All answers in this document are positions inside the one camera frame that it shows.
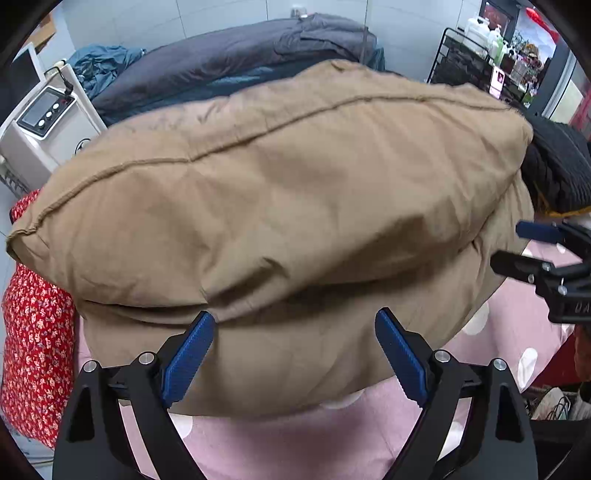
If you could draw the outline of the person's right hand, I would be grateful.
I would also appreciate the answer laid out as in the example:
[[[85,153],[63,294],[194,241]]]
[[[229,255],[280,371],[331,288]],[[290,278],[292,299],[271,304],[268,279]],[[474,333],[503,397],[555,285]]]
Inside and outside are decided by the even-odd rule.
[[[574,364],[578,378],[583,382],[591,379],[591,338],[583,325],[577,325],[574,330],[575,354]]]

